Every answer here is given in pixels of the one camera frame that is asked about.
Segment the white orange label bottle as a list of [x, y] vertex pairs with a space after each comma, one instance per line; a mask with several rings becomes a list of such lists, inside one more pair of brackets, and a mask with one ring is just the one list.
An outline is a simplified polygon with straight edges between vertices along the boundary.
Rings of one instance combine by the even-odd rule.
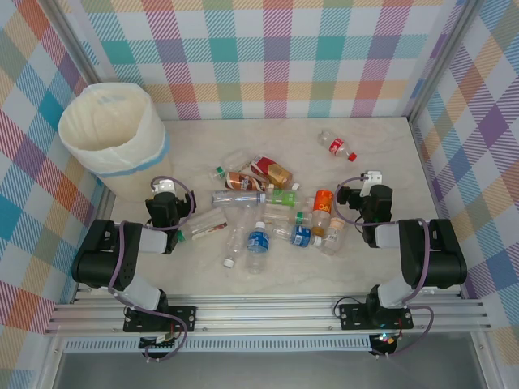
[[335, 255], [342, 247], [346, 222], [340, 217], [333, 217], [321, 243], [321, 251], [329, 256]]

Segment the crushed clear bottle green band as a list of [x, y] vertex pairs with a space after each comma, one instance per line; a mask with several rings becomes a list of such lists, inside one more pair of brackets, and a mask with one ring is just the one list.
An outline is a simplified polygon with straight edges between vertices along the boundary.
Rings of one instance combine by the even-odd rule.
[[238, 150], [230, 153], [221, 159], [220, 163], [212, 167], [208, 171], [208, 176], [212, 180], [219, 181], [226, 178], [227, 173], [239, 173], [246, 169], [251, 163], [251, 155], [249, 152]]

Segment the small blue label water bottle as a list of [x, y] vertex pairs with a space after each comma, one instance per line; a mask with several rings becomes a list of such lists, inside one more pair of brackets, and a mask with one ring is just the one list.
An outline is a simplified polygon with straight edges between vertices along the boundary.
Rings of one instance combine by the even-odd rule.
[[308, 227], [301, 225], [279, 224], [272, 231], [277, 238], [301, 248], [320, 246], [322, 243], [321, 237], [315, 235]]

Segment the red label cola bottle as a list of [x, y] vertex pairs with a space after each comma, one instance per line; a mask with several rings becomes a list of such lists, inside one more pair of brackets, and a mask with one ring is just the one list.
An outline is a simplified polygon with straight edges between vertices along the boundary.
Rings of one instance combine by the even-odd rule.
[[351, 162], [356, 160], [357, 155], [350, 149], [349, 144], [334, 132], [322, 130], [317, 139], [318, 143], [327, 148], [334, 156], [346, 158]]

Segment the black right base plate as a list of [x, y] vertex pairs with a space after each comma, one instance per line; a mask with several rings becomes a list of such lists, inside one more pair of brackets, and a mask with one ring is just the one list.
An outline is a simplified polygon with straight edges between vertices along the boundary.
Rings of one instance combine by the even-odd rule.
[[409, 309], [369, 309], [366, 304], [339, 306], [341, 329], [346, 330], [409, 330], [414, 322]]

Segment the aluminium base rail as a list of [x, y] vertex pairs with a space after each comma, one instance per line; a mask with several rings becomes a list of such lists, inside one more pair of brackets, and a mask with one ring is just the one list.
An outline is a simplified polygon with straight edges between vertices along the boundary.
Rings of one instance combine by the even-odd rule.
[[[336, 294], [171, 295], [172, 306], [194, 306], [194, 334], [324, 335], [341, 331], [341, 305], [362, 298]], [[414, 326], [434, 333], [490, 331], [491, 322], [480, 300], [462, 298], [454, 290], [424, 295], [412, 303]], [[48, 336], [123, 336], [123, 306], [108, 293], [77, 292], [71, 304], [57, 305], [46, 328]]]

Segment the green label bottle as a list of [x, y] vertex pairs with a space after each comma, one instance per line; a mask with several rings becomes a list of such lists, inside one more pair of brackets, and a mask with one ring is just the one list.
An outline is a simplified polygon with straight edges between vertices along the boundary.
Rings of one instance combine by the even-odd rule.
[[273, 184], [266, 191], [266, 203], [291, 208], [302, 207], [302, 196], [299, 193], [299, 183], [294, 183], [288, 190], [276, 188]]

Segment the brown coffee bottle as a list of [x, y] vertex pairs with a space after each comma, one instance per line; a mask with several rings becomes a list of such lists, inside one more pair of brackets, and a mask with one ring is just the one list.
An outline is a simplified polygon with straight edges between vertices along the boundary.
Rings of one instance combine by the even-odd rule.
[[266, 192], [274, 187], [273, 184], [266, 182], [250, 174], [228, 172], [225, 178], [225, 187], [230, 190], [255, 190]]

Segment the clear bottle brown label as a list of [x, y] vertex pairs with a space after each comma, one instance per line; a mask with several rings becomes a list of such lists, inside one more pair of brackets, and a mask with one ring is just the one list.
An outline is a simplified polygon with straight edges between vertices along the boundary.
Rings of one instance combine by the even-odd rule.
[[228, 226], [228, 220], [221, 208], [192, 216], [178, 231], [180, 242], [195, 240], [215, 233]]

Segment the clear bottle white cap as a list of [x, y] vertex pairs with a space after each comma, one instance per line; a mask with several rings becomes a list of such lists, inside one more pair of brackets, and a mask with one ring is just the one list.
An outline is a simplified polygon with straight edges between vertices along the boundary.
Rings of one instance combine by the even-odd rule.
[[247, 232], [251, 226], [251, 221], [254, 219], [254, 215], [255, 209], [252, 206], [244, 207], [239, 210], [236, 224], [227, 240], [223, 259], [224, 267], [228, 269], [233, 268], [241, 257], [247, 239]]

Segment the aluminium frame post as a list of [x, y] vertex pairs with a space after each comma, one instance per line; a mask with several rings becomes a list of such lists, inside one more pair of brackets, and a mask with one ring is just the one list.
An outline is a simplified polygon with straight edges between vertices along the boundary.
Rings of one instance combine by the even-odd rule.
[[65, 13], [58, 5], [58, 0], [41, 0], [41, 3], [45, 3], [45, 6], [48, 8], [49, 17], [52, 19], [58, 35], [62, 38], [72, 60], [77, 65], [86, 82], [88, 84], [99, 83], [101, 79], [96, 73], [80, 39], [67, 21]]
[[413, 126], [457, 53], [485, 0], [444, 0], [412, 73], [406, 105], [397, 111]]

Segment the large blue label water bottle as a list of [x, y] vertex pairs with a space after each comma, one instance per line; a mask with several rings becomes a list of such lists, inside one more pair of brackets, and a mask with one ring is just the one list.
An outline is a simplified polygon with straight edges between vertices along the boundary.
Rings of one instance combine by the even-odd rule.
[[247, 270], [251, 274], [260, 274], [266, 266], [270, 237], [263, 221], [257, 221], [255, 228], [247, 238]]

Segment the right electronics board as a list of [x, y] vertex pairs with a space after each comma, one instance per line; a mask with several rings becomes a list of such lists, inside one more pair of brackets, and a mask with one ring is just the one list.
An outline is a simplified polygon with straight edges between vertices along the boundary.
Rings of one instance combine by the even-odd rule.
[[394, 353], [397, 349], [398, 340], [399, 336], [396, 334], [370, 335], [371, 348], [374, 353]]

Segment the long clear plastic bottle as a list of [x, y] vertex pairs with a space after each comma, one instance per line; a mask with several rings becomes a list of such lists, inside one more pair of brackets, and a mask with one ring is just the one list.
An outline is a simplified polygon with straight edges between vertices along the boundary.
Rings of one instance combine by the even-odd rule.
[[265, 201], [266, 194], [255, 190], [216, 190], [212, 193], [214, 207], [254, 207]]

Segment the beige bin with white liner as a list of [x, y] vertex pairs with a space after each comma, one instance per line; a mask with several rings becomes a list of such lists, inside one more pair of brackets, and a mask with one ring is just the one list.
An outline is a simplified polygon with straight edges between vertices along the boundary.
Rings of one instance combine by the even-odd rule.
[[173, 175], [169, 132], [136, 84], [87, 86], [63, 112], [58, 134], [84, 168], [128, 202], [144, 202], [152, 179]]

